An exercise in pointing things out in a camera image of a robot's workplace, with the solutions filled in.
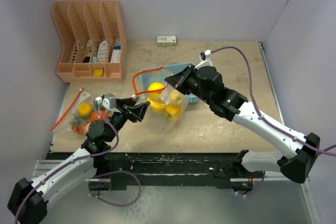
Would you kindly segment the small yellow pear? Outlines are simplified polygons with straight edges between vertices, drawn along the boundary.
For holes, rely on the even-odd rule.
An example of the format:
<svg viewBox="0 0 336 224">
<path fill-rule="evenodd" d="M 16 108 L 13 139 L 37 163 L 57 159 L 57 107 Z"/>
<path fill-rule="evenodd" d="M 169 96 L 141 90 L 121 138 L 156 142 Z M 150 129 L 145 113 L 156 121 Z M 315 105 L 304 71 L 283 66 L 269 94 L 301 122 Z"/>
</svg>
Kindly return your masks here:
<svg viewBox="0 0 336 224">
<path fill-rule="evenodd" d="M 165 108 L 166 108 L 165 102 L 155 101 L 151 98 L 147 98 L 147 101 L 150 103 L 150 108 L 152 109 L 152 111 L 157 112 L 157 113 L 165 111 Z"/>
</svg>

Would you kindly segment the yellow bell pepper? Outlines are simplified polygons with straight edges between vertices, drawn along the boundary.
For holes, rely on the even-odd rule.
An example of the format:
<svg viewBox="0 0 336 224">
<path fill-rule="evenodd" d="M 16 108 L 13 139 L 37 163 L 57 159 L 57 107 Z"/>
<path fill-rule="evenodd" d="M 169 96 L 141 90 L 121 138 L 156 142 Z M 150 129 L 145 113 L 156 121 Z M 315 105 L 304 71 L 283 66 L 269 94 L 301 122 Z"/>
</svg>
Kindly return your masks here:
<svg viewBox="0 0 336 224">
<path fill-rule="evenodd" d="M 175 122 L 177 121 L 183 113 L 183 108 L 181 106 L 170 106 L 167 105 L 165 108 L 165 116 L 168 120 Z"/>
</svg>

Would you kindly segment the small orange pumpkin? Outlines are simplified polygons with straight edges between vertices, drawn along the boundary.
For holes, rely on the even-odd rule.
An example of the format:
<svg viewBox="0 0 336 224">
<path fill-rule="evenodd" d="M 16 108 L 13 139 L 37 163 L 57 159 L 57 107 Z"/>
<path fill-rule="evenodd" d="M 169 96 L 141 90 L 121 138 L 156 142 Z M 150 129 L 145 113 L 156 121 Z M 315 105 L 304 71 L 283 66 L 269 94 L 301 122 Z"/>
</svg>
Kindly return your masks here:
<svg viewBox="0 0 336 224">
<path fill-rule="evenodd" d="M 108 117 L 109 117 L 108 112 L 106 112 L 104 110 L 99 110 L 98 112 L 93 112 L 90 116 L 90 120 L 91 120 L 91 122 L 104 121 L 104 119 L 102 117 L 108 119 Z"/>
</svg>

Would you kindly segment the clear zip bag orange zipper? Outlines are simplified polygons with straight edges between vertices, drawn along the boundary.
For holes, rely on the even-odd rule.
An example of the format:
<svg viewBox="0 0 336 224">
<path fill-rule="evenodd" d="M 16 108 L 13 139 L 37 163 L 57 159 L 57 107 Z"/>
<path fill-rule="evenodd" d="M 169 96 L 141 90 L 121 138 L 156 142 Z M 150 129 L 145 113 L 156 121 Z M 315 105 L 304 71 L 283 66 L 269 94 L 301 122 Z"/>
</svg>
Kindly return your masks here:
<svg viewBox="0 0 336 224">
<path fill-rule="evenodd" d="M 85 134 L 77 134 L 71 127 L 73 125 L 87 125 L 88 132 L 89 125 L 92 123 L 90 116 L 93 112 L 98 112 L 93 104 L 96 97 L 98 97 L 96 93 L 81 88 L 70 106 L 51 128 L 51 131 L 68 140 L 79 140 L 85 137 Z"/>
</svg>

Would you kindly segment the pale yellow pear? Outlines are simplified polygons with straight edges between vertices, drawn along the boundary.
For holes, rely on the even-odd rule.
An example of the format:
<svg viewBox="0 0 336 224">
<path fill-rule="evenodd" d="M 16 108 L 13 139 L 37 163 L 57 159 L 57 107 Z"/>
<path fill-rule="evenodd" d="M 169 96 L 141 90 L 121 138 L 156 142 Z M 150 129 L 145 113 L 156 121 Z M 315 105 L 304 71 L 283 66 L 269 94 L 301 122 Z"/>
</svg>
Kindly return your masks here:
<svg viewBox="0 0 336 224">
<path fill-rule="evenodd" d="M 184 101 L 184 95 L 182 95 L 177 90 L 173 90 L 170 93 L 170 106 L 178 107 L 181 106 Z"/>
</svg>

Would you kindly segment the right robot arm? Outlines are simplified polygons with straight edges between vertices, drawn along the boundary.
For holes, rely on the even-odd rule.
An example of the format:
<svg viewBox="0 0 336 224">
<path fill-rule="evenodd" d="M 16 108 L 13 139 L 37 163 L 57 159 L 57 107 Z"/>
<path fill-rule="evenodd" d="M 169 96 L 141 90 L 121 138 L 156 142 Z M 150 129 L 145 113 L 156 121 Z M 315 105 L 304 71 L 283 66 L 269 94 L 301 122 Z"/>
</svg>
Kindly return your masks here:
<svg viewBox="0 0 336 224">
<path fill-rule="evenodd" d="M 215 115 L 249 129 L 277 149 L 275 152 L 240 152 L 239 161 L 233 166 L 238 177 L 270 171 L 281 172 L 295 183 L 306 181 L 318 157 L 319 136 L 297 132 L 258 112 L 244 95 L 225 87 L 215 67 L 188 65 L 181 72 L 166 77 L 165 82 L 184 95 L 197 96 Z"/>
</svg>

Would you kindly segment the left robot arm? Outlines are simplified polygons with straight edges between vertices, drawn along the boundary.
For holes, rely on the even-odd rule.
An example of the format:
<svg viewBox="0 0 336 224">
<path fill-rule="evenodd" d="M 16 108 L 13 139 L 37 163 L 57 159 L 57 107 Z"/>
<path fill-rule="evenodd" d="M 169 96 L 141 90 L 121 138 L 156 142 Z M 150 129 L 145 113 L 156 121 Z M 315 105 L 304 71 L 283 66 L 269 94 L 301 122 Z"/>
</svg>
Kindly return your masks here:
<svg viewBox="0 0 336 224">
<path fill-rule="evenodd" d="M 40 223 L 48 208 L 77 185 L 91 178 L 107 176 L 109 164 L 106 155 L 114 150 L 109 142 L 119 140 L 119 131 L 127 121 L 141 122 L 150 106 L 148 101 L 139 103 L 139 98 L 117 99 L 112 94 L 97 97 L 93 109 L 103 107 L 111 111 L 110 117 L 101 116 L 88 126 L 86 140 L 66 160 L 43 173 L 27 180 L 19 180 L 7 204 L 14 215 L 15 223 Z"/>
</svg>

